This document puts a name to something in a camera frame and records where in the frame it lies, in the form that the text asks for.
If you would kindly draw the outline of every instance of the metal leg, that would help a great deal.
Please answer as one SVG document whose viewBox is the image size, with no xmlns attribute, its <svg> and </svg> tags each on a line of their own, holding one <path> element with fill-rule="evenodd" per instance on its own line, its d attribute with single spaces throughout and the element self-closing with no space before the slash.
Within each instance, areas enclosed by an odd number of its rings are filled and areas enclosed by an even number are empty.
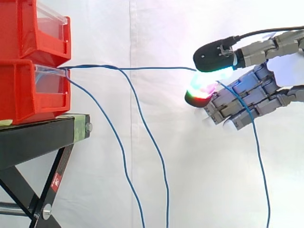
<svg viewBox="0 0 304 228">
<path fill-rule="evenodd" d="M 40 214 L 38 221 L 32 221 L 29 228 L 61 228 L 51 215 L 52 206 L 57 195 L 62 177 L 67 167 L 68 160 L 72 153 L 73 144 L 58 151 L 47 182 L 42 191 L 35 213 Z"/>
<path fill-rule="evenodd" d="M 0 202 L 0 215 L 25 216 L 26 213 L 15 203 Z"/>
<path fill-rule="evenodd" d="M 32 220 L 29 228 L 61 228 L 51 211 L 73 146 L 58 151 L 40 198 L 15 166 L 1 170 L 0 186 L 16 204 L 0 202 L 0 215 L 29 217 Z"/>
<path fill-rule="evenodd" d="M 35 218 L 33 206 L 39 198 L 15 166 L 0 171 L 0 185 L 30 219 Z"/>
</svg>

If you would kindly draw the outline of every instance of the white fingertip pad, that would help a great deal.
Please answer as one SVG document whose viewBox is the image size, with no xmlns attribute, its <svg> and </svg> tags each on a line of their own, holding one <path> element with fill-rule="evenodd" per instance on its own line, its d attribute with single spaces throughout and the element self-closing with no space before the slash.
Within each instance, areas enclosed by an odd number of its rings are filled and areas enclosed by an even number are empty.
<svg viewBox="0 0 304 228">
<path fill-rule="evenodd" d="M 214 127 L 215 123 L 211 117 L 205 118 L 202 120 L 204 127 Z"/>
<path fill-rule="evenodd" d="M 226 120 L 223 124 L 223 128 L 227 132 L 237 132 L 238 131 L 232 120 Z"/>
<path fill-rule="evenodd" d="M 206 113 L 205 109 L 203 108 L 196 108 L 194 111 L 194 114 L 196 118 L 198 118 L 200 121 L 208 118 L 208 114 Z"/>
</svg>

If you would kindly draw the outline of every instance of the green tape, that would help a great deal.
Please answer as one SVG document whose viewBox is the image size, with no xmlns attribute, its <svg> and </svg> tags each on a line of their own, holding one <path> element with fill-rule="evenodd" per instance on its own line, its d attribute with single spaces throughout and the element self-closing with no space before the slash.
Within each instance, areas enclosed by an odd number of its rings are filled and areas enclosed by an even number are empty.
<svg viewBox="0 0 304 228">
<path fill-rule="evenodd" d="M 0 127 L 10 126 L 13 123 L 13 120 L 0 120 Z"/>
<path fill-rule="evenodd" d="M 69 114 L 61 116 L 64 117 L 73 117 L 74 118 L 74 142 L 84 140 L 86 136 L 86 115 L 83 114 Z"/>
</svg>

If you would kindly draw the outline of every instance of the white fabric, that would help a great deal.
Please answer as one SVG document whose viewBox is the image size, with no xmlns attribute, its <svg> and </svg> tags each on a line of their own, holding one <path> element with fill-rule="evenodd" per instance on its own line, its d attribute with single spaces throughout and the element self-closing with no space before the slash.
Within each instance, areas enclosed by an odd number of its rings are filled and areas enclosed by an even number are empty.
<svg viewBox="0 0 304 228">
<path fill-rule="evenodd" d="M 208 42 L 257 29 L 301 25 L 304 6 L 297 0 L 42 2 L 71 17 L 73 58 L 68 65 L 119 67 L 193 67 L 194 51 Z M 233 78 L 246 71 L 237 71 Z M 183 99 L 191 72 L 149 70 L 129 75 L 166 161 L 170 227 L 265 227 L 266 198 L 252 127 L 230 133 L 221 126 L 203 126 Z M 122 138 L 146 227 L 165 227 L 161 162 L 127 81 L 106 69 L 73 70 L 72 78 L 96 96 Z M 90 114 L 94 131 L 75 145 L 53 214 L 63 228 L 140 228 L 114 134 L 94 102 L 77 88 L 72 92 L 72 112 Z M 303 227 L 303 109 L 303 104 L 292 104 L 256 121 L 272 206 L 271 228 Z M 53 157 L 19 167 L 38 193 Z M 0 227 L 27 225 L 27 219 L 0 217 Z"/>
</svg>

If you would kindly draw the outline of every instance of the glowing light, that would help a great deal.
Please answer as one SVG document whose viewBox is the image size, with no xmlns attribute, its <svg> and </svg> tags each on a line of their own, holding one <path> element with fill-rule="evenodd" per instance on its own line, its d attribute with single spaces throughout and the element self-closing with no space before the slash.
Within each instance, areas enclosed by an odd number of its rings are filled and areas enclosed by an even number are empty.
<svg viewBox="0 0 304 228">
<path fill-rule="evenodd" d="M 214 93 L 218 85 L 217 81 L 229 78 L 232 74 L 232 67 L 209 73 L 197 71 L 190 83 L 188 92 L 193 97 L 207 99 Z"/>
</svg>

